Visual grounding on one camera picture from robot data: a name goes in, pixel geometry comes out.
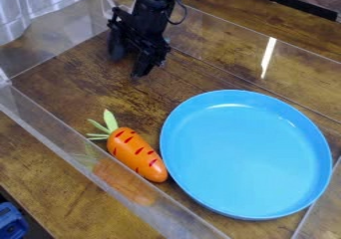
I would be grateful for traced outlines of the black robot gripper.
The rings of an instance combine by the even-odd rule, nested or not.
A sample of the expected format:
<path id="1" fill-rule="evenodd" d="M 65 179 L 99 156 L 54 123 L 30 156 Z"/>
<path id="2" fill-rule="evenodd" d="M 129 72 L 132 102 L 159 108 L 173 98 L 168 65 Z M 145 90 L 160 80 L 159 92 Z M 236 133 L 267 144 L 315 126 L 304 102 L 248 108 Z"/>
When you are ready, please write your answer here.
<path id="1" fill-rule="evenodd" d="M 165 60 L 171 48 L 163 32 L 167 24 L 181 23 L 181 20 L 171 21 L 175 3 L 180 3 L 180 0 L 136 0 L 131 13 L 119 6 L 112 8 L 113 16 L 108 20 L 108 53 L 112 60 L 117 61 L 124 57 L 128 46 L 139 49 L 131 72 L 133 78 L 145 76 Z"/>

